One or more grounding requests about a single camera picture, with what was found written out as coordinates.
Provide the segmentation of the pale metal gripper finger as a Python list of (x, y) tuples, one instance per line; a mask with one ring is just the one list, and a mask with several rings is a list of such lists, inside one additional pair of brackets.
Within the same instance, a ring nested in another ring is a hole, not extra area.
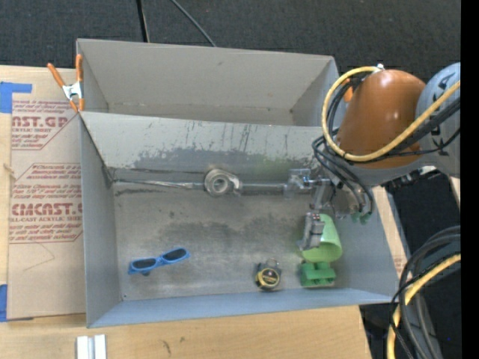
[(299, 250), (318, 248), (325, 228), (325, 221), (318, 212), (308, 212), (305, 216), (302, 238), (296, 242)]
[(283, 186), (283, 195), (286, 199), (296, 194), (304, 194), (311, 190), (311, 170), (308, 168), (290, 169), (287, 182)]

